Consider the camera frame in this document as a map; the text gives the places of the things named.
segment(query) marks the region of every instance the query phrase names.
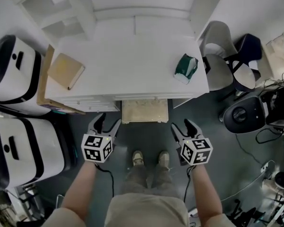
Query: black cable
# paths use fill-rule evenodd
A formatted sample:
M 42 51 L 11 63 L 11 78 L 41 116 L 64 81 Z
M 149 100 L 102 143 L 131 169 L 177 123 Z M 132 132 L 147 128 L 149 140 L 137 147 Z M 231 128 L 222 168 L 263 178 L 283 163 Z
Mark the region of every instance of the black cable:
M 24 203 L 23 202 L 23 199 L 22 198 L 19 198 L 17 197 L 16 195 L 14 195 L 13 193 L 11 193 L 9 190 L 5 189 L 6 192 L 8 192 L 10 195 L 12 195 L 14 198 L 16 198 L 17 200 L 19 200 L 20 202 Z
M 284 83 L 284 79 L 283 79 L 283 76 L 284 76 L 284 72 L 282 73 L 282 82 Z
M 114 188 L 114 176 L 113 176 L 113 174 L 112 174 L 112 172 L 111 171 L 108 171 L 108 170 L 104 170 L 104 169 L 102 169 L 101 167 L 99 167 L 99 165 L 97 165 L 97 164 L 95 164 L 95 166 L 96 166 L 96 168 L 99 170 L 99 171 L 101 171 L 101 172 L 108 172 L 109 174 L 110 174 L 110 176 L 111 176 L 111 178 L 112 178 L 112 192 L 113 192 L 113 197 L 115 196 L 115 188 Z
M 261 96 L 261 94 L 262 94 L 263 92 L 266 92 L 266 88 L 268 88 L 268 87 L 278 86 L 277 88 L 275 88 L 275 89 L 273 89 L 273 90 L 270 90 L 270 91 L 269 91 L 270 93 L 277 91 L 280 87 L 284 87 L 284 83 L 282 83 L 282 82 L 281 82 L 281 83 L 280 83 L 280 82 L 276 82 L 276 83 L 270 84 L 270 85 L 268 85 L 268 86 L 265 86 L 265 82 L 264 82 L 263 90 L 258 94 L 258 96 Z
M 238 145 L 239 145 L 239 147 L 241 148 L 241 150 L 243 150 L 245 154 L 247 154 L 247 155 L 251 156 L 251 157 L 255 160 L 255 162 L 257 162 L 258 164 L 260 164 L 260 165 L 262 166 L 262 165 L 263 165 L 263 163 L 261 163 L 259 160 L 257 160 L 257 159 L 254 157 L 254 155 L 253 155 L 253 154 L 249 153 L 248 151 L 246 151 L 246 150 L 245 150 L 245 149 L 241 146 L 241 143 L 240 143 L 240 141 L 239 141 L 239 139 L 238 139 L 238 135 L 237 135 L 237 134 L 235 134 L 235 136 L 236 136 L 236 139 L 237 139 Z
M 258 137 L 258 135 L 259 135 L 261 132 L 263 132 L 263 131 L 270 131 L 270 132 L 272 132 L 274 135 L 277 135 L 278 137 L 275 137 L 275 138 L 269 139 L 269 140 L 265 140 L 265 141 L 259 141 L 257 137 Z M 277 140 L 277 139 L 280 138 L 283 134 L 284 134 L 284 133 L 273 132 L 270 128 L 265 128 L 265 129 L 260 130 L 260 131 L 257 133 L 257 135 L 256 135 L 256 142 L 257 142 L 258 144 L 264 144 L 264 143 L 267 143 L 267 142 L 271 142 L 271 141 Z
M 186 186 L 186 189 L 185 189 L 185 194 L 184 194 L 184 199 L 183 199 L 183 202 L 185 202 L 186 200 L 186 194 L 187 194 L 187 190 L 188 190 L 188 186 L 190 184 L 190 181 L 191 181 L 191 178 L 190 178 L 190 173 L 191 171 L 195 168 L 195 166 L 190 166 L 186 169 L 186 175 L 188 177 L 188 183 L 187 183 L 187 186 Z

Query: white drawer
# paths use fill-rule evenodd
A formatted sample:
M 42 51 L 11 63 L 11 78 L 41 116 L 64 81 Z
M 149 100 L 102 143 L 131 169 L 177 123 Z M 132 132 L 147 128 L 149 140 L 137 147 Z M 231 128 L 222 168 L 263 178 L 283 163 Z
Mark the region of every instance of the white drawer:
M 115 107 L 83 107 L 78 106 L 76 109 L 84 111 L 84 112 L 116 112 L 119 111 Z
M 177 93 L 168 93 L 168 94 L 124 94 L 124 95 L 114 95 L 114 100 L 140 100 L 140 99 L 173 99 L 173 98 L 191 98 L 193 97 L 192 93 L 189 94 L 177 94 Z
M 55 97 L 52 100 L 62 104 L 81 104 L 81 103 L 111 103 L 112 98 L 96 95 L 96 96 L 70 96 L 70 97 Z
M 71 106 L 109 106 L 111 105 L 113 102 L 110 103 L 102 103 L 102 102 L 97 102 L 97 103 L 91 103 L 91 102 L 77 102 L 77 103 L 68 103 L 65 102 L 64 105 L 67 105 L 69 107 Z

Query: sneaker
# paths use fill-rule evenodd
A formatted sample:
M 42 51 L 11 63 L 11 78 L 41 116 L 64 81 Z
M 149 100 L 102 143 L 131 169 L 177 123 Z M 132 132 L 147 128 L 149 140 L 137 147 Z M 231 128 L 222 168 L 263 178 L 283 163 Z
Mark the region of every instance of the sneaker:
M 134 166 L 137 166 L 137 165 L 144 165 L 144 162 L 143 162 L 143 155 L 142 155 L 142 152 L 139 151 L 139 150 L 136 150 L 136 151 L 133 153 L 133 165 L 134 165 Z
M 169 167 L 169 153 L 167 151 L 161 151 L 159 155 L 159 165 L 162 167 Z

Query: white table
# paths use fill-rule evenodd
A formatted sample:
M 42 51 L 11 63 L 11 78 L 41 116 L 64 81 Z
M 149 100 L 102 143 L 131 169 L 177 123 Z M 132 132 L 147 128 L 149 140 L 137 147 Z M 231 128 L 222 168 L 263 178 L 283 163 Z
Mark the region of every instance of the white table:
M 113 32 L 112 27 L 102 25 L 92 41 L 61 42 L 53 60 L 62 52 L 81 62 L 85 70 L 71 90 L 49 77 L 45 98 L 84 112 L 101 112 L 117 111 L 114 101 L 172 98 L 181 99 L 174 102 L 179 105 L 209 92 L 198 43 L 187 35 L 186 27 L 182 26 L 176 35 L 164 31 L 156 34 L 160 26 L 145 29 L 137 24 L 134 30 L 131 20 L 126 18 L 122 22 L 120 26 L 114 20 Z M 174 78 L 176 66 L 185 53 L 199 60 L 198 69 L 187 85 Z

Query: wire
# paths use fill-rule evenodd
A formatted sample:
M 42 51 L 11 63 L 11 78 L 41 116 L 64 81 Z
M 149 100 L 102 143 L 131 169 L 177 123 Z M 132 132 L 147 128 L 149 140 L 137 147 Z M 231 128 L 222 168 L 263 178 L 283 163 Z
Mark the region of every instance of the wire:
M 246 150 L 241 146 L 241 143 L 240 143 L 240 141 L 239 141 L 239 139 L 238 139 L 238 135 L 235 134 L 235 136 L 236 136 L 237 142 L 238 142 L 239 147 L 241 148 L 241 150 L 243 150 L 245 154 L 251 156 L 251 157 L 255 160 L 255 162 L 257 162 L 258 164 L 260 164 L 260 165 L 262 166 L 263 164 L 262 164 L 259 160 L 257 160 L 257 159 L 254 157 L 253 154 L 249 153 L 248 151 L 246 151 Z
M 275 137 L 275 138 L 269 139 L 269 140 L 265 140 L 265 141 L 259 141 L 257 137 L 258 137 L 258 135 L 259 135 L 261 132 L 263 132 L 263 131 L 270 131 L 270 132 L 272 132 L 274 135 L 277 135 L 278 137 Z M 258 144 L 264 144 L 264 143 L 267 143 L 267 142 L 271 142 L 271 141 L 277 140 L 277 139 L 280 138 L 283 134 L 284 134 L 284 132 L 283 132 L 283 133 L 273 132 L 270 128 L 265 128 L 265 129 L 260 130 L 260 131 L 257 133 L 257 135 L 256 135 L 256 142 L 257 142 Z
M 280 87 L 284 87 L 284 84 L 283 84 L 283 83 L 279 83 L 279 82 L 270 84 L 270 85 L 264 87 L 264 89 L 258 94 L 258 96 L 261 96 L 261 94 L 265 91 L 266 88 L 272 87 L 272 86 L 278 86 L 278 87 L 277 87 L 276 89 L 274 89 L 274 90 L 269 91 L 269 92 L 275 92 L 275 91 L 277 91 Z
M 101 168 L 98 164 L 96 164 L 96 163 L 95 163 L 95 166 L 96 166 L 96 168 L 97 168 L 99 171 L 101 171 L 101 172 L 108 172 L 108 173 L 110 174 L 110 177 L 112 178 L 112 193 L 113 193 L 113 197 L 114 197 L 114 196 L 115 196 L 115 187 L 114 187 L 115 183 L 114 183 L 114 176 L 113 176 L 112 172 L 111 172 L 111 171 L 108 171 L 108 170 L 102 169 L 102 168 Z
M 20 199 L 19 197 L 17 197 L 16 195 L 14 195 L 12 192 L 10 192 L 9 190 L 5 189 L 6 192 L 8 192 L 10 195 L 12 195 L 13 197 L 15 197 L 16 199 L 20 200 L 22 202 L 22 199 Z
M 236 196 L 238 193 L 242 192 L 243 190 L 247 189 L 250 185 L 252 185 L 256 180 L 258 180 L 265 172 L 261 173 L 255 180 L 253 180 L 251 183 L 249 183 L 248 185 L 246 185 L 244 188 L 242 188 L 241 190 L 239 190 L 238 192 L 236 192 L 235 194 L 227 197 L 226 199 L 221 200 L 221 202 L 230 199 L 233 196 Z
M 268 86 L 265 86 L 265 83 L 266 83 L 267 81 L 273 81 L 274 83 L 272 83 L 272 84 L 279 84 L 276 80 L 273 80 L 273 79 L 268 78 L 268 79 L 266 79 L 266 80 L 264 81 L 263 88 L 266 88 L 266 87 L 268 87 L 268 86 L 271 85 L 271 84 L 269 84 Z
M 186 169 L 186 175 L 188 177 L 188 182 L 187 182 L 187 186 L 186 186 L 186 189 L 185 189 L 185 194 L 184 194 L 184 199 L 183 199 L 183 202 L 185 202 L 186 200 L 186 194 L 187 194 L 187 190 L 188 190 L 188 186 L 190 184 L 190 181 L 191 181 L 191 177 L 190 177 L 190 173 L 191 171 L 195 168 L 195 166 L 190 166 Z

